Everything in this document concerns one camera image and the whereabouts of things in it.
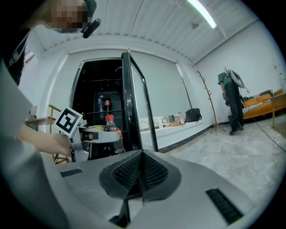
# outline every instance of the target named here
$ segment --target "headphones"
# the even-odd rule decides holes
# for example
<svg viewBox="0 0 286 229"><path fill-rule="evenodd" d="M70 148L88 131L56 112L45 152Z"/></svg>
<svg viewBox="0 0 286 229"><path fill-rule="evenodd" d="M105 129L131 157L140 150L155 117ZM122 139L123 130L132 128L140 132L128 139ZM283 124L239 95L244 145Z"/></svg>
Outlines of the headphones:
<svg viewBox="0 0 286 229"><path fill-rule="evenodd" d="M92 21L93 14L95 12L95 9L97 8L97 3L95 0L84 0L87 7L88 7L88 20ZM83 27L83 29L80 31L83 33L83 38L88 38L100 25L101 19L97 18L94 20L94 22L88 22L86 26Z"/></svg>

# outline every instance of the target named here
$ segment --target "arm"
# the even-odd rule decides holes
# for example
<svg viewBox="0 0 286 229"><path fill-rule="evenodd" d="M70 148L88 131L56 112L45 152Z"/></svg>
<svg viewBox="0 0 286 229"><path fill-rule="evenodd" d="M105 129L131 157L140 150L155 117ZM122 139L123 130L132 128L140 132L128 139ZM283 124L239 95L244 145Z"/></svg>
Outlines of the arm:
<svg viewBox="0 0 286 229"><path fill-rule="evenodd" d="M72 147L66 135L41 133L23 124L18 137L34 145L40 152L71 156Z"/></svg>

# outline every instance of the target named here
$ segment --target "glass refrigerator door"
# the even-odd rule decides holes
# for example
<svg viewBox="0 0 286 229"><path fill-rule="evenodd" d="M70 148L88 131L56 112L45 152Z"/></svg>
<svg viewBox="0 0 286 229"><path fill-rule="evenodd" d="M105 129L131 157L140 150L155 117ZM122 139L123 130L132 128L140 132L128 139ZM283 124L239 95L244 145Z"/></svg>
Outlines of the glass refrigerator door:
<svg viewBox="0 0 286 229"><path fill-rule="evenodd" d="M140 149L158 151L146 80L129 52L123 53L122 59L131 142L138 143Z"/></svg>

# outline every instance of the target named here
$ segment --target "ceiling light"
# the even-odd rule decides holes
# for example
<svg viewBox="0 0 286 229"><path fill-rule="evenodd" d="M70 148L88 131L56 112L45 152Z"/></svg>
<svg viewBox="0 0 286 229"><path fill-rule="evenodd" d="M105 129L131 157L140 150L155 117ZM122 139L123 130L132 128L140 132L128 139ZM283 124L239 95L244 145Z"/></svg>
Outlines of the ceiling light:
<svg viewBox="0 0 286 229"><path fill-rule="evenodd" d="M198 0L187 0L190 2L193 7L195 7L200 14L206 19L206 21L210 24L210 26L214 29L216 27L216 23L209 14L209 12L204 8L204 6Z"/></svg>

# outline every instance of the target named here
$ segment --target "black bag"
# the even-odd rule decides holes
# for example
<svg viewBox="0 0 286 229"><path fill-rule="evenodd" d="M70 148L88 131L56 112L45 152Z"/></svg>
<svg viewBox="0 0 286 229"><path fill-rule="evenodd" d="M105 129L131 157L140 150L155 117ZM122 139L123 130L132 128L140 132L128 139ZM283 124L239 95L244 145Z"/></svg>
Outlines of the black bag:
<svg viewBox="0 0 286 229"><path fill-rule="evenodd" d="M201 119L202 116L200 114L200 109L198 108L190 109L186 112L186 123L196 122Z"/></svg>

